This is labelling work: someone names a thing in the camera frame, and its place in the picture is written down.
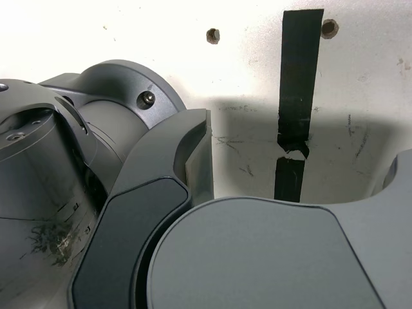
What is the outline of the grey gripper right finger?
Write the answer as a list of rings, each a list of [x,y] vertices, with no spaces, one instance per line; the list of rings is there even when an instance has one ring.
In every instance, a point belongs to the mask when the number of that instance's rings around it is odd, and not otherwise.
[[[411,152],[392,182],[351,203],[224,198],[160,238],[148,308],[410,308]]]

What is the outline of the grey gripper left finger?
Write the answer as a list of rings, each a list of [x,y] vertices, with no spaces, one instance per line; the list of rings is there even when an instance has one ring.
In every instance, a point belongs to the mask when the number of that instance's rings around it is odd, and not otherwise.
[[[69,307],[146,308],[161,237],[213,198],[210,111],[186,109],[155,125],[120,170],[69,285]]]

